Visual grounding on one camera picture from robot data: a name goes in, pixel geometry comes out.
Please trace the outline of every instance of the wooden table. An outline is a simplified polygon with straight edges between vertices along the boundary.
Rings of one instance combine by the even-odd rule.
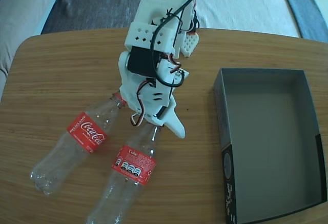
[[[21,45],[0,105],[0,223],[84,223],[99,201],[117,151],[136,131],[129,109],[122,110],[110,141],[73,172],[60,194],[36,191],[29,173],[80,111],[118,89],[126,34],[126,29],[75,31],[36,36]],[[327,44],[227,30],[199,30],[199,35],[193,55],[181,59],[191,75],[175,92],[187,137],[163,129],[157,168],[126,223],[224,223],[213,93],[221,67],[304,69],[328,155]],[[327,209],[324,203],[269,223],[328,223]]]

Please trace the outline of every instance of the black box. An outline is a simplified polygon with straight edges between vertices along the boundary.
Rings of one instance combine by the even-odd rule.
[[[227,224],[326,202],[321,137],[304,71],[224,68],[214,88]]]

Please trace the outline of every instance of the blue fabric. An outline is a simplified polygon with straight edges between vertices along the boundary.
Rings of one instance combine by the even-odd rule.
[[[303,38],[328,43],[328,28],[314,0],[288,0]]]

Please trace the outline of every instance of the red label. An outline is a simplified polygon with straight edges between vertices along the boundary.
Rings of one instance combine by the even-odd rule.
[[[119,151],[112,169],[145,186],[150,178],[156,161],[129,146]]]
[[[85,112],[75,119],[67,132],[90,153],[107,138],[107,134]]]

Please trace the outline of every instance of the coca-cola bottle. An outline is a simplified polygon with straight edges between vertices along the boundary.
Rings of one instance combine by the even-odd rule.
[[[127,140],[112,165],[102,198],[89,215],[87,224],[122,224],[156,166],[153,156],[159,131],[160,127],[147,123]]]
[[[70,172],[106,139],[124,105],[120,94],[115,93],[81,113],[53,150],[32,169],[30,178],[35,187],[46,195],[56,192]]]

